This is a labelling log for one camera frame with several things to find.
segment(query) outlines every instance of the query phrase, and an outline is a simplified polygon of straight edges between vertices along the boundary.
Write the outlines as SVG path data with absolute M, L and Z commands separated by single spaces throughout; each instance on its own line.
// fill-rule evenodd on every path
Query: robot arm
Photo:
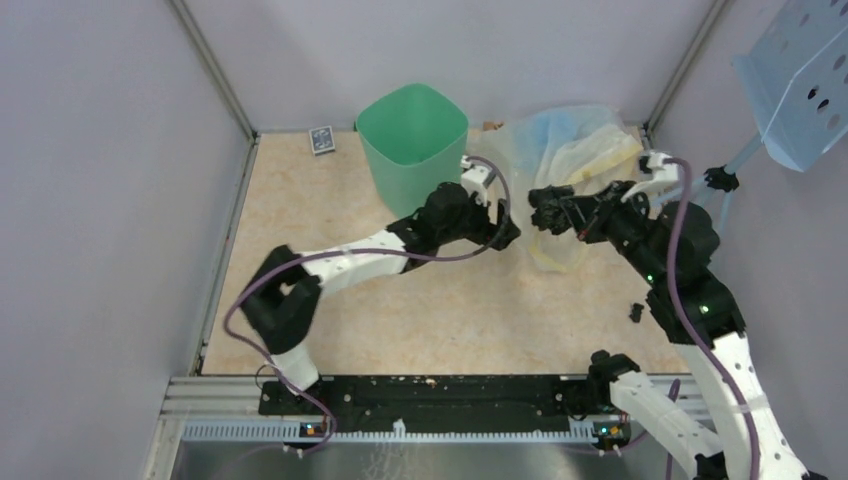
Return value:
M 667 204 L 659 217 L 652 220 L 648 217 L 649 202 L 645 195 L 676 181 L 676 173 L 669 170 L 676 167 L 664 164 L 665 158 L 660 153 L 643 157 L 640 167 L 646 173 L 654 173 L 654 178 L 642 184 L 615 181 L 588 196 L 575 196 L 574 189 L 568 186 L 531 190 L 529 201 L 535 209 L 531 220 L 540 230 L 550 230 L 554 235 L 573 228 L 583 242 L 610 242 L 651 286 L 647 295 L 651 313 L 688 363 L 715 421 L 724 451 L 717 452 L 715 442 L 703 437 L 704 433 L 699 433 L 695 442 L 688 435 L 693 431 L 692 422 L 675 413 L 676 408 L 661 398 L 662 394 L 645 394 L 645 388 L 650 390 L 649 382 L 647 377 L 639 376 L 635 363 L 632 364 L 635 368 L 613 369 L 611 374 L 607 371 L 607 361 L 593 362 L 589 379 L 600 392 L 597 400 L 630 412 L 687 473 L 697 474 L 697 478 L 749 478 L 751 448 L 743 418 L 748 412 L 759 434 L 760 478 L 823 478 L 808 472 L 797 458 L 768 405 L 751 363 L 745 322 L 736 301 L 707 268 L 710 256 L 718 248 L 718 235 L 712 229 L 709 214 L 694 204 L 689 205 L 683 224 L 676 265 L 677 288 L 687 317 L 731 373 L 747 405 L 736 402 L 719 371 L 695 345 L 674 311 L 668 294 L 665 260 L 679 205 Z M 593 371 L 603 374 L 593 376 Z
M 498 222 L 489 221 L 487 189 L 495 176 L 484 165 L 463 159 L 460 183 L 445 182 L 431 193 L 421 208 L 375 234 L 328 251 L 378 248 L 434 256 L 439 248 L 460 239 L 478 245 L 489 243 L 504 218 L 508 224 L 492 248 L 503 250 L 520 235 L 498 204 Z M 293 252 L 287 245 L 275 248 L 250 281 L 301 256 L 321 252 Z M 384 254 L 343 255 L 306 261 L 275 276 L 242 304 L 250 326 L 259 334 L 274 363 L 301 390 L 318 380 L 318 369 L 304 339 L 309 333 L 318 300 L 374 277 L 403 274 L 426 260 Z

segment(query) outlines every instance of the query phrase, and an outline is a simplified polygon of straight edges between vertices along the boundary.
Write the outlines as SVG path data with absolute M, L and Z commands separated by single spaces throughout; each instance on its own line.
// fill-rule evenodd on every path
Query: yellow plastic bag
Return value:
M 609 107 L 577 105 L 508 121 L 472 138 L 468 151 L 489 158 L 506 176 L 513 197 L 510 215 L 522 232 L 516 244 L 541 270 L 567 272 L 588 246 L 573 232 L 554 237 L 533 227 L 528 192 L 548 185 L 573 185 L 578 195 L 597 192 L 632 176 L 642 146 Z

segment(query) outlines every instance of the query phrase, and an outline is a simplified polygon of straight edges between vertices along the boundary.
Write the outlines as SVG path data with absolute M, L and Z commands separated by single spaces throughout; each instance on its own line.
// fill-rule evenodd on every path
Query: blue metal shelf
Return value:
M 807 170 L 848 131 L 848 0 L 790 0 L 733 60 L 762 142 Z

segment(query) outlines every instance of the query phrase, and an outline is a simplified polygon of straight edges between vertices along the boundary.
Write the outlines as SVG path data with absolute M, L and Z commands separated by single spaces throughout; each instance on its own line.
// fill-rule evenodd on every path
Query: green plastic bin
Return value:
M 377 100 L 356 129 L 377 192 L 398 218 L 424 205 L 442 182 L 459 182 L 468 117 L 447 97 L 420 83 Z

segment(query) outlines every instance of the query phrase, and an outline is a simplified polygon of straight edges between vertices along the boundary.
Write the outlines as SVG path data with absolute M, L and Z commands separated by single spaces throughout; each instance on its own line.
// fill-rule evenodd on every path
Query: white wall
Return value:
M 138 478 L 246 142 L 164 1 L 0 10 L 0 478 Z
M 729 161 L 756 131 L 730 60 L 750 50 L 782 4 L 735 2 L 657 132 L 658 146 L 692 161 L 698 173 Z M 808 468 L 830 478 L 848 471 L 841 361 L 848 336 L 847 140 L 803 174 L 761 148 L 740 171 L 716 258 L 748 322 L 754 362 L 783 431 Z
M 190 0 L 259 130 L 332 124 L 424 82 L 472 123 L 574 101 L 644 121 L 708 0 Z

